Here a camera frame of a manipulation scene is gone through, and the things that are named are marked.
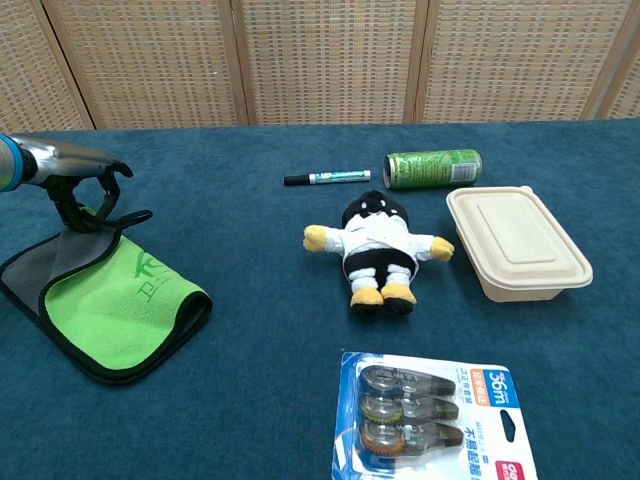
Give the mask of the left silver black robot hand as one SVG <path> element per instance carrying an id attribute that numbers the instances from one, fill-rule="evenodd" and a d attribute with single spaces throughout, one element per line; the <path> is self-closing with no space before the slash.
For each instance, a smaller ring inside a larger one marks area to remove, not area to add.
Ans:
<path id="1" fill-rule="evenodd" d="M 79 233 L 96 232 L 103 227 L 124 228 L 151 218 L 142 210 L 123 220 L 108 218 L 120 196 L 117 173 L 131 178 L 133 172 L 124 162 L 88 147 L 32 136 L 16 136 L 19 151 L 34 164 L 24 181 L 46 190 L 63 224 Z M 74 189 L 87 178 L 96 178 L 104 190 L 103 203 L 91 213 L 77 202 Z"/>

